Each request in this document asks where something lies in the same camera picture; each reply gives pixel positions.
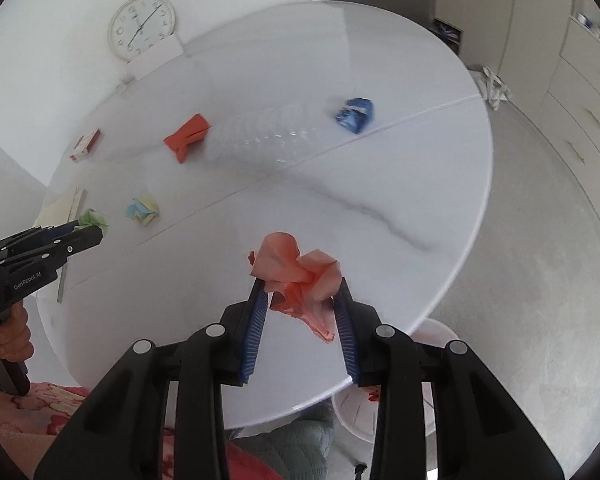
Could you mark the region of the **person's left hand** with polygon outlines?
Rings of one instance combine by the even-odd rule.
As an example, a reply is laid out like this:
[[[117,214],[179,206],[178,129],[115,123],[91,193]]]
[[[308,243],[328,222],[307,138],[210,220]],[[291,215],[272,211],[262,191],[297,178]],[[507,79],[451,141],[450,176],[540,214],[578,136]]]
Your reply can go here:
[[[8,362],[26,362],[33,356],[28,312],[23,301],[10,307],[8,319],[0,326],[0,359]]]

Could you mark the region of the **pink floral sleeve forearm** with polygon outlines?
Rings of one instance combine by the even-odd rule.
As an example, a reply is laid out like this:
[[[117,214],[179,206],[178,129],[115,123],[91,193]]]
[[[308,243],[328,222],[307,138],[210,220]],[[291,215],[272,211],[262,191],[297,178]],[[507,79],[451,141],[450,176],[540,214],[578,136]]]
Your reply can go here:
[[[57,436],[0,429],[0,479],[276,479],[223,436],[217,344],[129,350]]]

